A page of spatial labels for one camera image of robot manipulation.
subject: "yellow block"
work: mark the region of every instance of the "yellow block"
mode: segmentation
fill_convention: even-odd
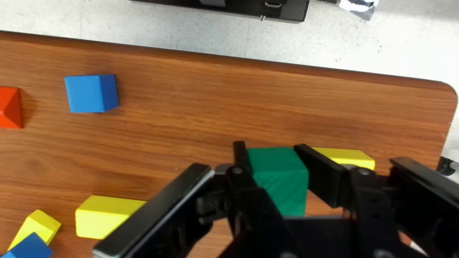
[[[8,251],[32,232],[35,232],[42,239],[42,242],[45,242],[45,245],[48,245],[57,234],[60,225],[61,223],[58,221],[37,209],[25,218],[11,245],[8,246]]]
[[[75,235],[103,239],[143,203],[144,201],[91,195],[74,212]]]
[[[328,148],[314,148],[314,149],[339,165],[354,165],[354,166],[361,166],[371,170],[375,166],[375,162],[374,159],[371,159],[371,156],[357,149],[328,149]]]

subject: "orange block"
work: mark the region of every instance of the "orange block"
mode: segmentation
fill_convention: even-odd
[[[0,86],[0,127],[22,127],[18,89]]]

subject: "green cube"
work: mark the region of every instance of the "green cube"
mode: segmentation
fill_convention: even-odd
[[[292,148],[248,149],[252,175],[283,216],[303,216],[308,170]]]

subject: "blue block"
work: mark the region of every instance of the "blue block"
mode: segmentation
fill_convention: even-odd
[[[117,106],[114,74],[65,76],[71,113],[107,112]]]
[[[1,258],[50,258],[51,249],[37,234],[30,234]]]

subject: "wooden table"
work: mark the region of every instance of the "wooden table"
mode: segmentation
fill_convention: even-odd
[[[63,222],[55,256],[88,256],[74,235],[91,193],[149,199],[192,162],[248,146],[352,148],[435,166],[456,106],[435,82],[0,33],[0,84],[21,89],[25,127],[0,130],[0,251],[40,208]],[[63,77],[114,73],[120,106],[71,115]],[[334,213],[309,195],[308,213]],[[215,256],[225,222],[193,251]]]

